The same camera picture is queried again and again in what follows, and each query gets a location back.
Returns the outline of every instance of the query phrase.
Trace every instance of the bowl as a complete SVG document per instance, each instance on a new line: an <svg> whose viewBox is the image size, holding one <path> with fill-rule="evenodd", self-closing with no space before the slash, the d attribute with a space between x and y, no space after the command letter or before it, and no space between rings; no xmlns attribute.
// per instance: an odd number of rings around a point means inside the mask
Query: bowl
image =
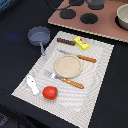
<svg viewBox="0 0 128 128"><path fill-rule="evenodd" d="M119 24L125 30L128 30L128 4L122 5L117 9Z"/></svg>

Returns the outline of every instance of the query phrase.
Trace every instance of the saucepan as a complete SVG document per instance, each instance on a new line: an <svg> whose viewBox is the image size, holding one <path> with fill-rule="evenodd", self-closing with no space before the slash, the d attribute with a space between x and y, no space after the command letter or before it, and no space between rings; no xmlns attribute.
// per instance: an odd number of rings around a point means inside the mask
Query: saucepan
<svg viewBox="0 0 128 128"><path fill-rule="evenodd" d="M34 27L29 30L28 38L31 44L41 46L41 54L45 56L43 45L50 41L50 31L46 27Z"/></svg>

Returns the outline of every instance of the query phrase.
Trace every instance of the pan handle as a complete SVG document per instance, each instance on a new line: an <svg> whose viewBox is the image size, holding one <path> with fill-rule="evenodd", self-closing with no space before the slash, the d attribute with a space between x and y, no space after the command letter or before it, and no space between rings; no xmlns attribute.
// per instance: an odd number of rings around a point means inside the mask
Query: pan handle
<svg viewBox="0 0 128 128"><path fill-rule="evenodd" d="M44 51L44 47L43 47L43 42L39 42L40 46L41 46L41 54L42 56L45 56L45 51Z"/></svg>

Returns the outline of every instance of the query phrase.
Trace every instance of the round wooden board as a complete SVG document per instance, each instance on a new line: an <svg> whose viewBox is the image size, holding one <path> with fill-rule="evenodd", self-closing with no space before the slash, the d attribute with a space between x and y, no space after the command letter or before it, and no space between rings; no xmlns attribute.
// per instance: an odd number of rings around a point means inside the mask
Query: round wooden board
<svg viewBox="0 0 128 128"><path fill-rule="evenodd" d="M74 55L65 55L55 62L56 73L63 78L73 78L82 71L82 64Z"/></svg>

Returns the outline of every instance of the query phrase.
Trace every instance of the utensil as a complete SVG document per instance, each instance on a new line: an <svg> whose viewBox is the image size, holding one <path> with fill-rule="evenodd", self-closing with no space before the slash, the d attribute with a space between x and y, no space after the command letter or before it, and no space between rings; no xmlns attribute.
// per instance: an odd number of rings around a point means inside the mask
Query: utensil
<svg viewBox="0 0 128 128"><path fill-rule="evenodd" d="M50 71L44 70L43 74L46 75L47 77L50 77L50 78L53 78L53 79L62 80L63 82L65 82L67 84L70 84L70 85L73 85L73 86L75 86L77 88L80 88L80 89L83 89L84 88L84 86L82 84L79 84L77 82L71 81L71 80L69 80L67 78L59 77L55 73L52 73Z"/></svg>
<svg viewBox="0 0 128 128"><path fill-rule="evenodd" d="M58 49L58 51L61 52L61 53L66 54L66 55L75 55L75 54L72 54L70 52L66 52L66 51L59 50L59 49ZM96 59L93 59L93 58L89 58L89 57L82 56L82 55L75 55L75 56L77 56L79 59L82 59L82 60L90 61L90 62L93 62L93 63L96 62Z"/></svg>
<svg viewBox="0 0 128 128"><path fill-rule="evenodd" d="M45 56L43 45L50 41L50 31L46 27L34 27L29 30L28 38L31 44L41 46L41 53Z"/></svg>
<svg viewBox="0 0 128 128"><path fill-rule="evenodd" d="M122 5L117 9L119 24L125 30L128 30L128 4Z"/></svg>
<svg viewBox="0 0 128 128"><path fill-rule="evenodd" d="M33 95L37 95L39 93L35 79L31 75L27 75L27 84L32 89Z"/></svg>

